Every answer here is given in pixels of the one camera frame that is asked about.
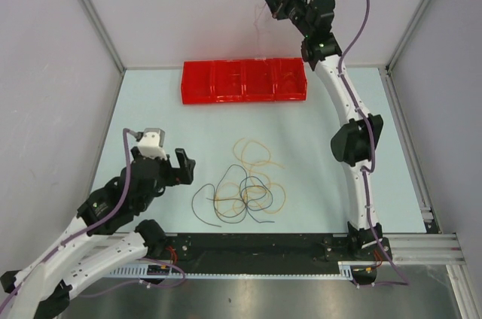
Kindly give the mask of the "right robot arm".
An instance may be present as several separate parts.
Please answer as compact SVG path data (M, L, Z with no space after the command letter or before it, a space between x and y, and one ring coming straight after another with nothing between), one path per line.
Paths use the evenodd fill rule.
M335 0L265 0L272 17L289 20L304 39L301 56L321 79L334 104L340 128L330 141L331 152L346 177L349 198L347 250L357 259L389 256L371 196L370 174L383 129L383 118L362 102L343 63L345 50L334 37Z

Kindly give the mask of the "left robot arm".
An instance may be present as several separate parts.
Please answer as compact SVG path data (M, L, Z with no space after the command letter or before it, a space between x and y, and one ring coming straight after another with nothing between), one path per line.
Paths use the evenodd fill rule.
M7 271L1 285L9 299L24 293L26 281L37 269L42 283L35 286L35 310L31 318L54 318L62 313L84 287L119 266L137 259L158 259L168 240L155 220L143 220L134 231L93 256L92 248L146 211L167 187L189 185L195 162L176 149L179 166L169 157L148 156L137 147L126 149L126 165L120 174L93 191L78 208L64 233L36 261L20 271Z

